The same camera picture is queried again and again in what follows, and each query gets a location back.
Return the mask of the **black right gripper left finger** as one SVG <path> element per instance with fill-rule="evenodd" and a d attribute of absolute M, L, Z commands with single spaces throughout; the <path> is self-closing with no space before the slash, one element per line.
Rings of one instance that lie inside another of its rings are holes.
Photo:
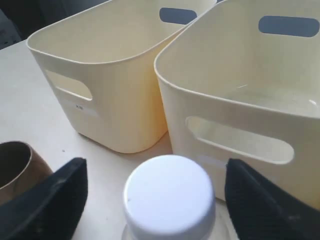
<path fill-rule="evenodd" d="M 2 240 L 70 240 L 88 197 L 87 161 L 76 157 L 0 207 Z"/>

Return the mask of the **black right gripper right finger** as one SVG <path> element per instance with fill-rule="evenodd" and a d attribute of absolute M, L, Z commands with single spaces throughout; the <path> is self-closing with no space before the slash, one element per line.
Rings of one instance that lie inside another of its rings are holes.
<path fill-rule="evenodd" d="M 241 159 L 226 165 L 225 202 L 240 240 L 318 240 L 320 212 Z"/>

